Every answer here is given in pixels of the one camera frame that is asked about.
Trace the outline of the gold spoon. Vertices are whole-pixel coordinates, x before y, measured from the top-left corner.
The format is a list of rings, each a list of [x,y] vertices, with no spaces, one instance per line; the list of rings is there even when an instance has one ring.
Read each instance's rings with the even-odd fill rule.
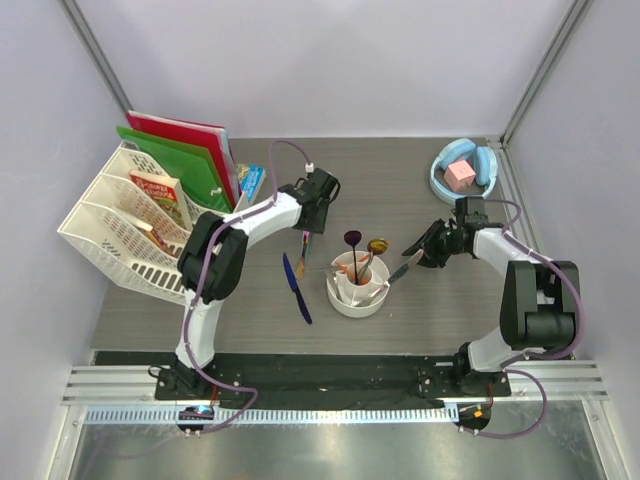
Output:
[[[384,254],[390,246],[390,242],[384,238],[374,238],[370,240],[367,244],[368,258],[364,266],[358,271],[358,284],[362,285],[364,278],[366,276],[366,272],[371,265],[373,259],[377,255]]]

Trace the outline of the purple metallic spoon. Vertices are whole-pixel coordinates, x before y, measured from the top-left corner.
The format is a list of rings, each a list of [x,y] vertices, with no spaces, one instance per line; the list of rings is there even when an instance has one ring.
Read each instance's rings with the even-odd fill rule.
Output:
[[[353,270],[354,270],[354,281],[356,285],[359,285],[359,274],[358,274],[358,259],[356,255],[356,248],[362,240],[362,233],[359,230],[349,230],[344,236],[344,241],[347,245],[349,245],[352,249],[352,257],[353,257]]]

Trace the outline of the white round divided container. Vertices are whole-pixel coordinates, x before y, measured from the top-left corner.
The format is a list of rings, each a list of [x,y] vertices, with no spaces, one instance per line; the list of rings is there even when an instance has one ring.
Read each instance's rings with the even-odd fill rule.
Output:
[[[353,257],[351,251],[346,251],[337,257],[330,263],[332,267],[335,263],[341,263],[344,265],[353,265]],[[372,271],[371,281],[366,285],[354,285],[349,282],[346,276],[342,273],[338,273],[333,267],[332,269],[335,271],[336,281],[342,296],[342,300],[338,301],[332,291],[332,288],[327,280],[326,274],[326,288],[327,288],[327,296],[331,305],[338,311],[340,314],[354,318],[361,319],[366,318],[374,313],[376,313],[381,306],[383,305],[386,296],[389,293],[389,290],[379,296],[376,300],[374,300],[368,306],[359,306],[359,303],[368,297],[372,292],[376,291],[379,287],[381,287],[384,282],[390,276],[389,269],[387,265],[378,257],[376,257],[368,269]]]

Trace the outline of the blue metallic knife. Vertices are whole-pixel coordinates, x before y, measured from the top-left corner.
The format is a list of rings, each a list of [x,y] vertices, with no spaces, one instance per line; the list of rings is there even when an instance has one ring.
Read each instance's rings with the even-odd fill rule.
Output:
[[[285,272],[285,276],[286,276],[289,288],[291,289],[291,291],[295,296],[299,311],[302,317],[304,318],[305,322],[308,325],[312,325],[313,320],[312,320],[311,314],[308,310],[304,297],[301,293],[295,273],[292,269],[291,263],[286,253],[282,254],[282,263],[283,263],[283,268],[284,268],[284,272]]]

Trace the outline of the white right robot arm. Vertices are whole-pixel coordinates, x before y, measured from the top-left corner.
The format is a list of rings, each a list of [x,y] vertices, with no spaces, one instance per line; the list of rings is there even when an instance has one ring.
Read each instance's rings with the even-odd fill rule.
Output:
[[[416,255],[427,268],[443,268],[450,257],[469,254],[504,280],[498,327],[452,357],[453,386],[465,395],[496,382],[520,360],[568,357],[581,340],[585,315],[575,263],[550,259],[520,242],[507,225],[489,219],[486,203],[478,195],[455,200],[452,218],[434,221],[402,252]]]

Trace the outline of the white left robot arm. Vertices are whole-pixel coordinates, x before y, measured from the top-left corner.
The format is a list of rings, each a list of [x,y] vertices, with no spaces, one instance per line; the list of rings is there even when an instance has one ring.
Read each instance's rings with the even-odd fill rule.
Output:
[[[178,260],[186,306],[172,370],[187,396],[200,399],[212,389],[213,375],[205,367],[214,359],[221,308],[238,286],[247,251],[284,229],[322,234],[340,188],[335,176],[317,168],[245,210],[197,220]]]

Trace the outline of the pink cube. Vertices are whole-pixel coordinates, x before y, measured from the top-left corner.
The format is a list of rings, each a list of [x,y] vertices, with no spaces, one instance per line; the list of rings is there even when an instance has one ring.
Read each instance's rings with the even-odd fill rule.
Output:
[[[454,192],[469,188],[475,181],[476,172],[466,160],[458,160],[447,166],[444,180]]]

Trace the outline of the blue card box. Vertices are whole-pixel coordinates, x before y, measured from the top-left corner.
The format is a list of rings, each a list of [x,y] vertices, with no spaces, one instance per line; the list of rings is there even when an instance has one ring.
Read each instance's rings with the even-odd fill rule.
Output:
[[[264,167],[254,164],[238,164],[237,172],[242,194],[249,205],[253,204],[266,178]]]

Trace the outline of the light blue headphones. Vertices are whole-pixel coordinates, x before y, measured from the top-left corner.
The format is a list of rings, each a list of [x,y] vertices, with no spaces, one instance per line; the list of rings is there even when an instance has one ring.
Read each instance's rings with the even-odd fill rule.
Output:
[[[498,159],[488,146],[478,146],[468,138],[454,140],[434,159],[429,170],[429,186],[443,202],[454,205],[465,196],[474,196],[472,184],[482,189],[477,196],[487,200],[498,178]]]

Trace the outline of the red folder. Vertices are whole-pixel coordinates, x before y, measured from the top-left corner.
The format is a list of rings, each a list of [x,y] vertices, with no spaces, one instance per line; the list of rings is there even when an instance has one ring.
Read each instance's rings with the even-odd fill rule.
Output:
[[[129,110],[129,124],[136,130],[166,139],[206,148],[227,191],[239,197],[239,182],[228,138],[223,128],[170,119]]]

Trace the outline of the green folder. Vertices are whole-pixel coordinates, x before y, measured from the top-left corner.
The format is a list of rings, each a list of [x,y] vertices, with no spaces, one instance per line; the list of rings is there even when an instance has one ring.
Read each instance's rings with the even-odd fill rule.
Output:
[[[204,147],[191,145],[132,128],[117,126],[120,138],[149,154],[171,176],[178,178],[184,192],[202,207],[223,213],[232,203],[222,185],[213,159]]]

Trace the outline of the white plastic file organizer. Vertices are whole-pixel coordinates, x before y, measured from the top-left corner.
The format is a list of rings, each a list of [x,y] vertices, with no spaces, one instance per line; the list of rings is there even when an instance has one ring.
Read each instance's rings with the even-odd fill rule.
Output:
[[[121,143],[58,233],[117,286],[182,305],[177,260],[190,233],[134,184],[132,170],[165,173],[150,155]]]

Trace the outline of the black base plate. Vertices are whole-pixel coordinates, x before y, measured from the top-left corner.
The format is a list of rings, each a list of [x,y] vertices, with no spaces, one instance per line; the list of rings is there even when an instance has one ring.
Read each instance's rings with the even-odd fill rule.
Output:
[[[204,370],[218,387],[177,359],[151,365],[156,399],[342,411],[438,408],[447,398],[511,394],[505,374],[473,373],[450,356],[218,353]]]

